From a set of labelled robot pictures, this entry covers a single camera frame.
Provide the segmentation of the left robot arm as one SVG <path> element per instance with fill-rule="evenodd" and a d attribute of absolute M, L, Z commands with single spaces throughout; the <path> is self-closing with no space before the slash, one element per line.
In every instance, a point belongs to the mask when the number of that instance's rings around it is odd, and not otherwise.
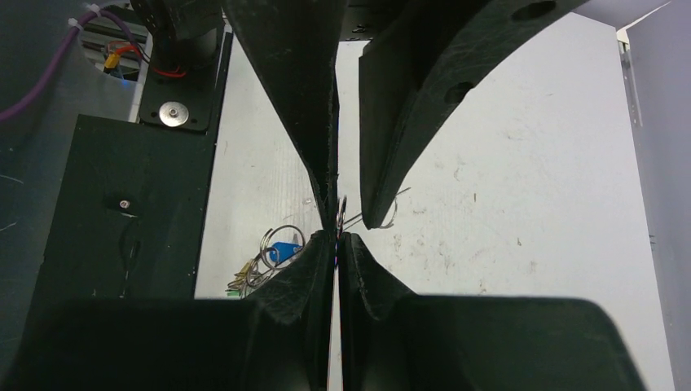
<path fill-rule="evenodd" d="M 577 1 L 135 1 L 153 60 L 190 79 L 228 22 L 303 161 L 324 227 L 337 208 L 336 57 L 361 41 L 360 199 L 385 219 L 447 118 L 501 62 Z"/>

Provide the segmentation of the blue key tag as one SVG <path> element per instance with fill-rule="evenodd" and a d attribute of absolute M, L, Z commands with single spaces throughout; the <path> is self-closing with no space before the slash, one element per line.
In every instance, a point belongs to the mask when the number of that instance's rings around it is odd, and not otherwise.
<path fill-rule="evenodd" d="M 270 261 L 280 266 L 302 250 L 302 246 L 295 243 L 275 242 L 269 246 L 267 255 Z"/>

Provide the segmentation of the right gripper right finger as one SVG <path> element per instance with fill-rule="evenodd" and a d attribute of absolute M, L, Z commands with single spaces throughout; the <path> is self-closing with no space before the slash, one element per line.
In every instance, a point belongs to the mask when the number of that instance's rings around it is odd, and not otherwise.
<path fill-rule="evenodd" d="M 618 329 L 572 298 L 426 296 L 338 245 L 346 390 L 642 390 Z"/>

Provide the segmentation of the silver key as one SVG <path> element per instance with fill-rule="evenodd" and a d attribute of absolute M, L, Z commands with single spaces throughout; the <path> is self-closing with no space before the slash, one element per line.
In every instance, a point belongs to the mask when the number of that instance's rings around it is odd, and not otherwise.
<path fill-rule="evenodd" d="M 261 277 L 261 273 L 258 271 L 258 265 L 256 260 L 250 260 L 246 262 L 241 269 L 234 274 L 234 279 L 227 284 L 227 291 L 241 291 L 242 289 L 250 286 L 255 282 L 256 279 Z"/>

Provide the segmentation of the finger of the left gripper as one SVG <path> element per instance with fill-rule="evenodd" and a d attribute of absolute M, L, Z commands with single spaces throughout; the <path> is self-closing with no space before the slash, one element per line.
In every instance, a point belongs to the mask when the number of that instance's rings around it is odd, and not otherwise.
<path fill-rule="evenodd" d="M 379 227 L 416 160 L 493 69 L 579 6 L 571 0 L 409 1 L 359 57 L 363 222 Z"/>
<path fill-rule="evenodd" d="M 224 1 L 231 27 L 306 167 L 322 227 L 337 213 L 335 63 L 345 1 Z"/>

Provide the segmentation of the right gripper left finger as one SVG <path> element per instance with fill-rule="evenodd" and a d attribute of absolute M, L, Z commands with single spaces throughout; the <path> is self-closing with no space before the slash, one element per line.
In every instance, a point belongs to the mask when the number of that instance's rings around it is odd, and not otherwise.
<path fill-rule="evenodd" d="M 323 390 L 336 238 L 315 232 L 241 300 L 73 301 L 23 340 L 4 390 Z"/>

